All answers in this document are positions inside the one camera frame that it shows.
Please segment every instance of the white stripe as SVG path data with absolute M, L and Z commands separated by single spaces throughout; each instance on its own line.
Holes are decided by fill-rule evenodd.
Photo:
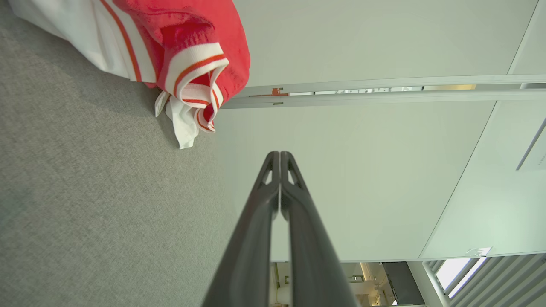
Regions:
M 213 128 L 211 123 L 207 123 L 207 121 L 205 120 L 205 117 L 203 116 L 204 111 L 205 109 L 198 109 L 197 111 L 195 111 L 194 118 L 197 123 L 197 126 L 199 127 L 199 129 L 201 129 L 204 132 L 214 133 L 216 130 Z M 201 125 L 203 126 L 208 127 L 210 130 L 204 129 L 199 123 L 201 123 Z
M 173 56 L 169 62 L 169 68 L 165 78 L 165 88 L 168 91 L 172 91 L 174 89 L 174 83 L 181 72 L 195 63 L 221 54 L 223 54 L 223 51 L 219 43 L 195 45 L 180 51 Z
M 214 61 L 214 62 L 211 62 L 210 64 L 207 64 L 205 66 L 202 66 L 196 70 L 193 70 L 191 71 L 190 73 L 188 73 L 184 78 L 182 78 L 182 80 L 180 80 L 180 83 L 178 84 L 178 86 L 176 87 L 176 90 L 175 92 L 173 93 L 175 96 L 178 96 L 180 97 L 181 94 L 182 94 L 182 90 L 189 84 L 190 81 L 192 81 L 193 79 L 201 76 L 201 75 L 204 75 L 208 72 L 210 72 L 211 70 L 214 70 L 218 67 L 221 67 L 221 66 L 226 66 L 227 64 L 229 63 L 229 61 L 227 59 L 222 59 L 222 60 L 218 60 L 218 61 Z
M 222 96 L 222 91 L 220 91 L 220 88 L 218 85 L 216 85 L 216 79 L 218 79 L 218 76 L 220 73 L 224 70 L 225 66 L 218 67 L 212 72 L 212 76 L 210 79 L 210 83 L 212 84 L 212 89 L 210 95 L 211 95 L 211 101 L 212 101 L 212 109 L 214 112 L 212 113 L 212 116 L 210 117 L 209 121 L 212 122 L 214 118 L 216 117 L 216 113 L 218 113 L 218 108 L 222 106 L 222 103 L 224 102 L 224 97 Z
M 116 13 L 117 17 L 121 20 L 121 23 L 125 27 L 125 31 L 127 32 L 127 35 L 129 36 L 129 40 L 133 47 L 135 57 L 137 58 L 136 61 L 138 62 L 138 67 L 140 69 L 140 75 L 142 77 L 142 81 L 156 82 L 157 81 L 156 71 L 153 68 L 150 55 L 148 54 L 148 49 L 146 48 L 146 44 L 144 43 L 142 36 L 140 36 L 140 32 L 138 31 L 133 21 L 133 18 L 131 18 L 129 14 L 125 13 L 120 8 L 118 8 L 112 2 L 112 0 L 105 0 L 105 2 L 108 3 L 110 7 L 112 7 L 112 10 Z M 121 36 L 120 38 L 121 38 L 122 44 L 125 45 L 125 40 L 123 39 L 123 36 Z M 126 59 L 126 62 L 129 61 L 129 64 L 130 64 L 129 67 L 133 69 L 133 62 L 130 59 L 129 52 L 126 52 L 126 56 L 128 57 Z
M 131 57 L 129 55 L 129 50 L 127 49 L 127 45 L 125 44 L 125 40 L 123 39 L 123 35 L 121 34 L 120 28 L 117 26 L 116 21 L 114 20 L 114 17 L 112 14 L 104 7 L 104 5 L 100 1 L 95 1 L 95 8 L 97 8 L 98 13 L 101 13 L 106 20 L 108 20 L 108 24 L 110 25 L 110 29 L 112 30 L 112 33 L 114 34 L 114 38 L 116 40 L 117 49 L 119 50 L 121 57 L 123 59 L 123 62 L 125 63 L 125 68 L 127 71 L 127 74 L 124 75 L 126 78 L 128 78 L 131 81 L 136 81 L 137 76 L 135 75 L 135 71 L 133 69 L 133 62 L 131 61 Z M 106 34 L 105 29 L 102 25 L 97 25 L 99 28 L 101 28 L 101 34 Z M 109 44 L 109 41 L 102 41 L 103 44 L 108 44 L 108 46 L 104 46 L 107 53 L 115 53 L 115 50 L 112 49 L 111 44 Z
M 184 99 L 198 99 L 198 100 L 202 100 L 202 101 L 206 101 L 210 103 L 211 102 L 210 86 L 196 84 L 196 83 L 189 83 L 182 90 L 182 100 Z M 198 104 L 198 105 L 199 106 L 195 108 L 204 109 L 206 107 L 206 105 L 204 104 Z

